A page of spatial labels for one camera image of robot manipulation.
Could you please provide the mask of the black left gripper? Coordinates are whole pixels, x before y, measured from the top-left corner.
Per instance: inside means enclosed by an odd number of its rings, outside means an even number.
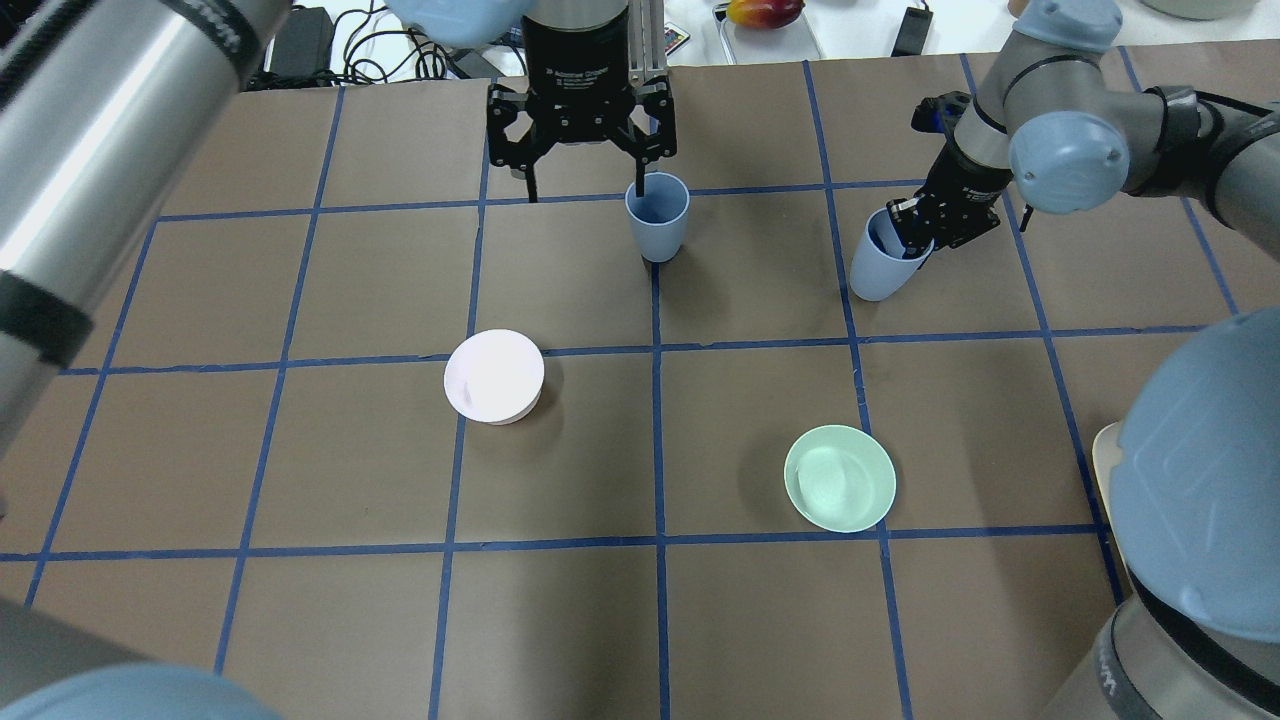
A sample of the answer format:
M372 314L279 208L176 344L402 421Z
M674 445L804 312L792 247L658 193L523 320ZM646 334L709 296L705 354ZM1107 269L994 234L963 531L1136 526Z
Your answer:
M677 152L669 77L632 83L627 28L525 28L522 36L527 88L488 90L489 163L522 174L536 204L536 164L552 149L613 143L632 158L632 196L643 199L649 165Z

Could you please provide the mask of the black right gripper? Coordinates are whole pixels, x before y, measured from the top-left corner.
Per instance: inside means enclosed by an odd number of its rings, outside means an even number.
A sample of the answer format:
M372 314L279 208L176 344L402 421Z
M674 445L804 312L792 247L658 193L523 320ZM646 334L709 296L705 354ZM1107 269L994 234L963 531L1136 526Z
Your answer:
M1000 225L995 204L1004 193L1004 169L986 167L959 150L942 150L925 183L909 199L888 202L896 259L925 258L925 243L957 249Z

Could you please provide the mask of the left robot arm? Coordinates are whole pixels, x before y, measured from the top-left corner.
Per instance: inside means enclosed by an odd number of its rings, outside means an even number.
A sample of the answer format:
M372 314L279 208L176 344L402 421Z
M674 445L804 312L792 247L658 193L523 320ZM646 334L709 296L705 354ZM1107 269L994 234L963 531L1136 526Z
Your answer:
M559 145L646 169L678 151L660 1L393 1L430 40L521 28L527 88L486 95L490 164L524 177ZM3 50L1 432L9 447L157 219L287 1L47 1Z

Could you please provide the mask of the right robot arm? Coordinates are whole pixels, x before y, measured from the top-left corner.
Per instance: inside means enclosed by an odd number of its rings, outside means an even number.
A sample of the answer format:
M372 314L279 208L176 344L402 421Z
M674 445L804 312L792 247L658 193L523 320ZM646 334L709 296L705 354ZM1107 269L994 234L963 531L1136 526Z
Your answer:
M858 254L863 299L991 231L1030 251L1050 363L1085 327L1181 343L1116 421L1080 392L1069 425L1126 598L1043 719L1277 716L1277 309L1236 310L1196 213L1277 261L1277 104L1143 87L1114 1L1030 1L969 91L911 124L943 145Z

